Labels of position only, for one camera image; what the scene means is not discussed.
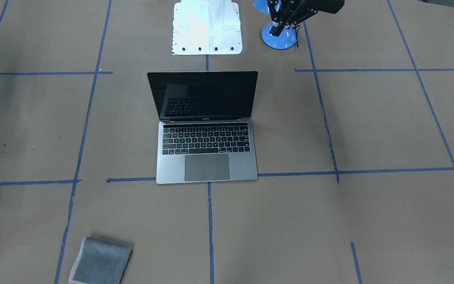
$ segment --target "trackpad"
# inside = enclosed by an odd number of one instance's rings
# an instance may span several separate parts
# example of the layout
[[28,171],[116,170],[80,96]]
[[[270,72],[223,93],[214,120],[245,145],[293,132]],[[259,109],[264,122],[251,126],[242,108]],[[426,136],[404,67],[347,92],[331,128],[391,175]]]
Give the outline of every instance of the trackpad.
[[229,155],[226,153],[185,156],[185,181],[230,178]]

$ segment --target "silver laptop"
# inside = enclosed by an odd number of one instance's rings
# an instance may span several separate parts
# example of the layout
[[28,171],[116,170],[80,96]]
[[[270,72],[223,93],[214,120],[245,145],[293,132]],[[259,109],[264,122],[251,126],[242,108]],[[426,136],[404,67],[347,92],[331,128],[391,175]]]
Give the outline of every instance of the silver laptop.
[[160,118],[157,183],[257,179],[257,71],[149,72]]

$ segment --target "beige surface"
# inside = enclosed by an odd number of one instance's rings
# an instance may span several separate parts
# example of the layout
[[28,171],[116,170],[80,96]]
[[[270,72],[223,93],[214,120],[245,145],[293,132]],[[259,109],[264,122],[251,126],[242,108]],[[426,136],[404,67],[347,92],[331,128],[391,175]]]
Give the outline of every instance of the beige surface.
[[[125,284],[358,283],[351,242],[363,283],[454,283],[454,170],[416,72],[318,73],[337,184],[314,74],[294,71],[312,68],[304,28],[299,48],[272,50],[260,38],[269,16],[239,1],[242,54],[172,56],[174,3],[112,2],[99,68],[113,74],[97,76],[84,144],[94,75],[0,76],[0,283],[66,283],[88,236],[134,245]],[[417,67],[454,68],[454,9],[391,3]],[[93,72],[107,7],[9,1],[0,72]],[[307,27],[319,69],[413,68],[385,0],[348,0]],[[259,71],[266,174],[213,183],[212,215],[207,184],[151,180],[158,118],[145,79],[207,68]],[[420,73],[454,157],[454,71]],[[403,170],[380,173],[391,168]],[[293,172],[307,176],[281,176]],[[106,183],[133,177],[150,180]]]

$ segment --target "space bar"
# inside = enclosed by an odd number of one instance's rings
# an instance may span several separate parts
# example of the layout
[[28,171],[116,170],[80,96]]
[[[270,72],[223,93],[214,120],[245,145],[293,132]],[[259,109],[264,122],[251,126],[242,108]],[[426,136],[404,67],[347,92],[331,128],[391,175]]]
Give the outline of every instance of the space bar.
[[191,148],[189,153],[218,153],[218,148]]

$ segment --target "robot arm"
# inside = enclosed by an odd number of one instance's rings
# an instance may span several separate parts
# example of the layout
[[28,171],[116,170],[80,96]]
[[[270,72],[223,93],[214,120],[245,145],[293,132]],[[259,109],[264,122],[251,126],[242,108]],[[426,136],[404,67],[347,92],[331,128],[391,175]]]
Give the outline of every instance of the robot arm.
[[279,36],[283,29],[307,20],[318,11],[337,13],[344,6],[344,0],[267,0],[267,5],[274,22],[271,34]]

